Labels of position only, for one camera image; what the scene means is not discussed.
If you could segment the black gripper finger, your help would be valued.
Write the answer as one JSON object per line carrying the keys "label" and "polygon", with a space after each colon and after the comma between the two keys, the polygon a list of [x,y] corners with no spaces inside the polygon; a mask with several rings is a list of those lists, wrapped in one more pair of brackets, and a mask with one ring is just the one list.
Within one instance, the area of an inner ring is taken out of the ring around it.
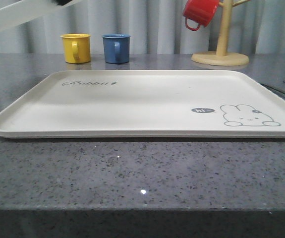
{"label": "black gripper finger", "polygon": [[56,5],[66,5],[71,2],[71,0],[52,0],[52,2]]}

